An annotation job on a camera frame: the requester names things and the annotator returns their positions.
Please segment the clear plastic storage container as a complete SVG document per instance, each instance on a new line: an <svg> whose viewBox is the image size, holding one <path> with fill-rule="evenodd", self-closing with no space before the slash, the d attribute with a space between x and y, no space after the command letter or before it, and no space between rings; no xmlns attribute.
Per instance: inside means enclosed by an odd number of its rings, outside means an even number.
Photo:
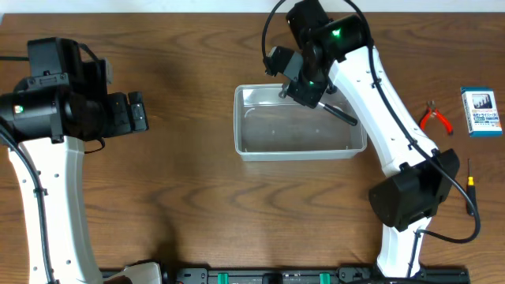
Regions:
<svg viewBox="0 0 505 284"><path fill-rule="evenodd" d="M234 93L234 144L246 162L351 159L367 146L361 124L321 107L282 99L281 84L243 84Z"/></svg>

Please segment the red handled pliers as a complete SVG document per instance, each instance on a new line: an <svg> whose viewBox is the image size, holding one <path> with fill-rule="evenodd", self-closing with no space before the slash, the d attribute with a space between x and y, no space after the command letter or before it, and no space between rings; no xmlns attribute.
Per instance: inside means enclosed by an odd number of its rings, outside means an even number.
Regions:
<svg viewBox="0 0 505 284"><path fill-rule="evenodd" d="M443 114L440 113L440 111L436 107L436 104L434 101L427 102L427 108L426 108L425 114L423 115L421 120L418 122L418 125L422 131L425 131L425 127L428 123L428 120L431 118L435 118L440 123L442 123L449 136L452 136L454 134L453 125L449 122L449 120Z"/></svg>

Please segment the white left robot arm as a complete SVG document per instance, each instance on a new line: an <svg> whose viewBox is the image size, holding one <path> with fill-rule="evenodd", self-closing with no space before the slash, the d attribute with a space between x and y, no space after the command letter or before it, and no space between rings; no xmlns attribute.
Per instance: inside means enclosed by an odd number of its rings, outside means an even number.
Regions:
<svg viewBox="0 0 505 284"><path fill-rule="evenodd" d="M149 128L140 92L109 93L109 62L51 37L27 44L31 73L1 97L1 141L19 182L31 283L164 283L156 260L101 271L82 189L86 143Z"/></svg>

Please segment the claw hammer orange black handle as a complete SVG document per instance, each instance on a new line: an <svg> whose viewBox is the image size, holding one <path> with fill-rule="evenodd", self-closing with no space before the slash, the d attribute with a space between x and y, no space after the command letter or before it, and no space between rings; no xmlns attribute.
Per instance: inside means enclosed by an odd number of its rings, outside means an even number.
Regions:
<svg viewBox="0 0 505 284"><path fill-rule="evenodd" d="M331 106L327 103L322 103L320 100L322 98L322 92L317 91L294 91L288 92L287 90L282 90L279 93L279 97L281 99L285 99L286 97L290 97L294 102L299 103L303 107L309 107L311 109L315 109L316 107L322 107L328 113L336 116L338 119L344 121L345 123L356 126L357 119L343 112L342 110Z"/></svg>

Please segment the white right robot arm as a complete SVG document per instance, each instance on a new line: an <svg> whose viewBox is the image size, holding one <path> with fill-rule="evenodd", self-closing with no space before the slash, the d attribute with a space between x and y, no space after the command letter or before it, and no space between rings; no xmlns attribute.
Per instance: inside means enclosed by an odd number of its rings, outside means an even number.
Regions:
<svg viewBox="0 0 505 284"><path fill-rule="evenodd" d="M438 149L413 120L383 72L360 10L333 20L318 1L300 1L286 22L297 49L264 50L267 74L285 76L282 94L302 106L317 107L331 89L352 106L352 114L338 111L337 116L365 128L385 176L368 194L383 225L376 266L386 278L418 276L429 223L457 186L457 154Z"/></svg>

